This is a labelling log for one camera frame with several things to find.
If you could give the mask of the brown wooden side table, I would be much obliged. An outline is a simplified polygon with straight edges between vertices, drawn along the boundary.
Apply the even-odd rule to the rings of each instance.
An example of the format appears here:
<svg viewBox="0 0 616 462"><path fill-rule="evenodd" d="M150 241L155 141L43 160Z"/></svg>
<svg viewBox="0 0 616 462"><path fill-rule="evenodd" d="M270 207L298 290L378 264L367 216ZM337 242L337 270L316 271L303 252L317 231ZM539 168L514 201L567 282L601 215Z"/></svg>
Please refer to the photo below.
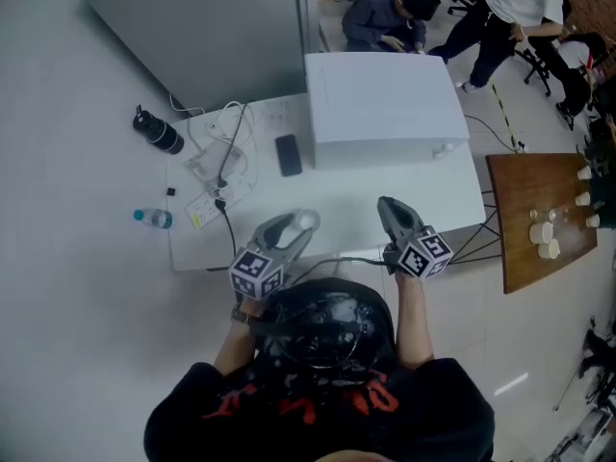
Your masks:
<svg viewBox="0 0 616 462"><path fill-rule="evenodd" d="M486 157L491 186L482 193L487 217L454 253L455 265L501 260L503 292L520 291L571 265L597 247L597 230L585 220L590 206L577 206L577 195L589 192L589 182L578 180L586 166L575 153L502 154ZM553 224L560 245L555 260L541 259L529 227L550 221L552 208L567 206L569 220ZM542 210L543 221L532 221L531 209Z"/></svg>

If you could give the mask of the white power strip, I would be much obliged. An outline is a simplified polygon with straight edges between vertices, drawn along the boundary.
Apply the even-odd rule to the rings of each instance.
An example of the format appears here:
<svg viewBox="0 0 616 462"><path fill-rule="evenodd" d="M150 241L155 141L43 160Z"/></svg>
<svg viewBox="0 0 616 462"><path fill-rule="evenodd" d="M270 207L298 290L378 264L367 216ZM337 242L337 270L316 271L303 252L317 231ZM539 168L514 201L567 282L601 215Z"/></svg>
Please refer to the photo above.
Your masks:
<svg viewBox="0 0 616 462"><path fill-rule="evenodd" d="M185 207L194 229L201 229L221 215L217 202L223 202L229 209L252 193L254 184L240 181L228 182L225 187L219 188L217 184L209 184L206 191Z"/></svg>

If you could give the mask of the black drinking bottle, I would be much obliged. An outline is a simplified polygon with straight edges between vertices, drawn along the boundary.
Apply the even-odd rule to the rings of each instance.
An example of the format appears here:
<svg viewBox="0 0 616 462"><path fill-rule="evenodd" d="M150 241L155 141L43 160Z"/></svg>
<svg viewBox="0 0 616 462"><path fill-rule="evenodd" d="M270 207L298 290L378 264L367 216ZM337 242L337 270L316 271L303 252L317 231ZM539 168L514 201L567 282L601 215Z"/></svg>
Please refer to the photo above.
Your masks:
<svg viewBox="0 0 616 462"><path fill-rule="evenodd" d="M184 148L184 138L169 123L144 110L141 105L136 108L133 128L150 145L166 154L176 155Z"/></svg>

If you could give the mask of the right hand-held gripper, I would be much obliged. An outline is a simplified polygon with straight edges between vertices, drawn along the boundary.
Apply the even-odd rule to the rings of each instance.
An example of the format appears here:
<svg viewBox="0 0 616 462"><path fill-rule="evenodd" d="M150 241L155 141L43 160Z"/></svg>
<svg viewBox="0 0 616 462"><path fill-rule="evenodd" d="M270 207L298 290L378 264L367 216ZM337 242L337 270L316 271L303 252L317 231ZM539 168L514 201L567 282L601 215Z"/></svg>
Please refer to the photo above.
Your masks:
<svg viewBox="0 0 616 462"><path fill-rule="evenodd" d="M446 240L431 226L424 228L419 214L408 205L390 196L377 200L383 230L390 243L383 250L383 261L390 274L404 272L425 281L441 273L453 257ZM408 237L398 239L399 233Z"/></svg>

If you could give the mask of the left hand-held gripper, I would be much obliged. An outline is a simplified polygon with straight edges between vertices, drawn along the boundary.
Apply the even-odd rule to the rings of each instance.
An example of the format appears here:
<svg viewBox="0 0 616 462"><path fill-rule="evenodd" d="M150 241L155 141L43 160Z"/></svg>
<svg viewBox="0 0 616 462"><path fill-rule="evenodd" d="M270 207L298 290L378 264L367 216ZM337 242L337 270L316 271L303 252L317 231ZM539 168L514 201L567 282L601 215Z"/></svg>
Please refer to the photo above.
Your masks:
<svg viewBox="0 0 616 462"><path fill-rule="evenodd" d="M255 229L251 242L240 249L229 267L231 287L237 294L267 300L284 287L291 263L301 256L321 226L319 215L319 225L314 230L300 231L296 218L304 210L318 213L312 209L286 213L268 219ZM277 244L288 226L295 238L287 246L280 247Z"/></svg>

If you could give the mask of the yellow black floor tape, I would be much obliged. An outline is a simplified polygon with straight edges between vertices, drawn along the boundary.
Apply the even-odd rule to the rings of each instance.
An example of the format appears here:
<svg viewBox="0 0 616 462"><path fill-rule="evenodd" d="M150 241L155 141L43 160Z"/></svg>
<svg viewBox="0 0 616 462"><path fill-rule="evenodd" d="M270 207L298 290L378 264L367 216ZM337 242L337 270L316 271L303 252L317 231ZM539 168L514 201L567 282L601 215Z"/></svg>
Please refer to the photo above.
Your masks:
<svg viewBox="0 0 616 462"><path fill-rule="evenodd" d="M509 139L510 139L510 143L511 143L511 149L512 149L512 151L514 153L518 153L519 150L520 150L520 146L519 146L518 141L517 141L517 139L516 139L512 129L511 129L511 124L510 124L509 118L507 116L506 109L504 108L504 104L503 104L503 102L501 100L501 97L500 97L500 95L498 93L498 90L497 90L496 86L493 83L490 83L490 90L494 94L494 96L495 96L495 98L496 98L496 100L498 102L498 105L499 105L499 108L500 108L500 112L501 112L503 121L505 123L505 126L507 128L507 132L508 132L508 135L509 135Z"/></svg>

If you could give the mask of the white microwave oven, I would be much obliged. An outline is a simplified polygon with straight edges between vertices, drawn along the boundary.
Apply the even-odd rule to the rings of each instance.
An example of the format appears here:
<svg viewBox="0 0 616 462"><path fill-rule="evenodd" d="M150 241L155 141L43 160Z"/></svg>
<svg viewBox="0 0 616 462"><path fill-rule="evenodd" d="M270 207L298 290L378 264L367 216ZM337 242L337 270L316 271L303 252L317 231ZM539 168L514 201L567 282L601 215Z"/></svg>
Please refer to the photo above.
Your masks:
<svg viewBox="0 0 616 462"><path fill-rule="evenodd" d="M456 89L439 57L308 54L305 72L317 169L439 160L469 141Z"/></svg>

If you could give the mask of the person's wristwatch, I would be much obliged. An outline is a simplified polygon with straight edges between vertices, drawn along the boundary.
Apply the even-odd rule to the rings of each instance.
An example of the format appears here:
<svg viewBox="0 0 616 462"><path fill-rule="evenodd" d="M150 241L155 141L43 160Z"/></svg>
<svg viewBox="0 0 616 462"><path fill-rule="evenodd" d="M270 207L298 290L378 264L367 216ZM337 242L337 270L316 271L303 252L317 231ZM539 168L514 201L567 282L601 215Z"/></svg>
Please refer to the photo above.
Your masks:
<svg viewBox="0 0 616 462"><path fill-rule="evenodd" d="M232 310L231 320L242 323L246 326L251 326L254 322L258 321L259 318L243 311L242 305L237 303Z"/></svg>

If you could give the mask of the person's right forearm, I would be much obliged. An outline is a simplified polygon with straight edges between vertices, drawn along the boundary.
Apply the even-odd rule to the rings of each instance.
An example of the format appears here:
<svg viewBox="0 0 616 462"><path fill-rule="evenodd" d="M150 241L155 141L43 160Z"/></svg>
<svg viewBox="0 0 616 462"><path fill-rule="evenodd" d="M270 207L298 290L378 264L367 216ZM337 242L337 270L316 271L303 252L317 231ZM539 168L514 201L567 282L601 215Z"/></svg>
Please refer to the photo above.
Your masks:
<svg viewBox="0 0 616 462"><path fill-rule="evenodd" d="M420 279L401 271L395 273L395 278L398 286L397 358L403 367L415 370L434 359L424 288Z"/></svg>

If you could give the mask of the clear water bottle blue cap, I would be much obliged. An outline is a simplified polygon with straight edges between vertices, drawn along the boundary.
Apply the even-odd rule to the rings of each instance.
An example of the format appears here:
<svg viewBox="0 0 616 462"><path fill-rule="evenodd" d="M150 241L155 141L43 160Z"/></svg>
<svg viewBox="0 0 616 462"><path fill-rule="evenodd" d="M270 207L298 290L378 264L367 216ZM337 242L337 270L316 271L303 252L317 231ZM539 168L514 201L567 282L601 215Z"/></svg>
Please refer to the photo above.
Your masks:
<svg viewBox="0 0 616 462"><path fill-rule="evenodd" d="M133 212L134 220L159 229L169 229L173 223L169 211L155 208L137 209Z"/></svg>

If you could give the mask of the black floor equipment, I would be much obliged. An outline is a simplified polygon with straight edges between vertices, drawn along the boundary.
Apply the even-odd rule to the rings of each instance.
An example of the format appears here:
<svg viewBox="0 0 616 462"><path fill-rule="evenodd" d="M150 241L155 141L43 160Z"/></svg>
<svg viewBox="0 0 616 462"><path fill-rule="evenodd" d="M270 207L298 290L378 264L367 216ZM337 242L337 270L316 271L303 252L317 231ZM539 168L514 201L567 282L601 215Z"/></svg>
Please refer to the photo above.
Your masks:
<svg viewBox="0 0 616 462"><path fill-rule="evenodd" d="M582 379L593 368L600 371L599 379L596 386L591 389L591 393L585 397L586 403L607 408L616 416L616 404L610 400L616 396L616 322L612 325L611 332L602 336L596 330L595 317L591 316L589 327L584 335L579 364L561 397L552 408L553 412L559 410L573 381L576 378Z"/></svg>

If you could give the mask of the black smartphone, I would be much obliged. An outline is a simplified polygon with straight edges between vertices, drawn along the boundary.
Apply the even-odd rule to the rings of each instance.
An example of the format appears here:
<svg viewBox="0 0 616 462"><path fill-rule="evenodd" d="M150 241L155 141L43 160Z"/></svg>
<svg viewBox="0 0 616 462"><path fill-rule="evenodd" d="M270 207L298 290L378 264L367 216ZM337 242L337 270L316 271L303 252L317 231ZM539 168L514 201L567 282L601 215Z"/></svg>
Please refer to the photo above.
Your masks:
<svg viewBox="0 0 616 462"><path fill-rule="evenodd" d="M283 177L296 176L302 173L302 162L297 141L294 135L281 136L275 139L278 164Z"/></svg>

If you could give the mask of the clear plastic pouch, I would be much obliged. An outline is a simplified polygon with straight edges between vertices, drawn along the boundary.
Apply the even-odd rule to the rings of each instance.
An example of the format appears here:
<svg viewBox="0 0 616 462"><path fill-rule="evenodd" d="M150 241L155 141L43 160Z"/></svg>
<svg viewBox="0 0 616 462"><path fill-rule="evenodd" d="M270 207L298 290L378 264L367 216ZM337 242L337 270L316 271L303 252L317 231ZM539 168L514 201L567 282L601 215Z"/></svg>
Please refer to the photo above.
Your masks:
<svg viewBox="0 0 616 462"><path fill-rule="evenodd" d="M226 177L234 172L244 160L244 152L224 141L213 141L200 154L190 157L184 167L203 183L217 181L221 173Z"/></svg>

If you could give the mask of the person's black printed shirt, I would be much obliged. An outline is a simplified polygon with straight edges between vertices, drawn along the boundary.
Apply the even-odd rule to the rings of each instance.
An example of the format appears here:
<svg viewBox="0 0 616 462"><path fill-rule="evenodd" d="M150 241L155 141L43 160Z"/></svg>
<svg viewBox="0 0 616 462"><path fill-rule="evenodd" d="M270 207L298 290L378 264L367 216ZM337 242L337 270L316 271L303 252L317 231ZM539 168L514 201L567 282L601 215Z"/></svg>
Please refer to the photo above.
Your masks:
<svg viewBox="0 0 616 462"><path fill-rule="evenodd" d="M193 365L144 431L149 462L315 462L357 450L395 462L486 462L494 412L453 359L383 360L357 382L253 362Z"/></svg>

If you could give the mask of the person's left forearm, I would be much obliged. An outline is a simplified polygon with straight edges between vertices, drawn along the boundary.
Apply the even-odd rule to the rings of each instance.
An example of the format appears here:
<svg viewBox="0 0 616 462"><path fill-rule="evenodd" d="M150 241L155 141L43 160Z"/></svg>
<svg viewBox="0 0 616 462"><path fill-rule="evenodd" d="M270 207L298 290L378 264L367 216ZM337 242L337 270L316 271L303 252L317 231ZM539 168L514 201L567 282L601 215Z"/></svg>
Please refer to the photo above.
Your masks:
<svg viewBox="0 0 616 462"><path fill-rule="evenodd" d="M264 305L260 302L245 299L241 303L242 310L260 318ZM255 357L256 337L250 327L236 321L230 322L230 327L222 342L214 368L222 375L228 376L249 364Z"/></svg>

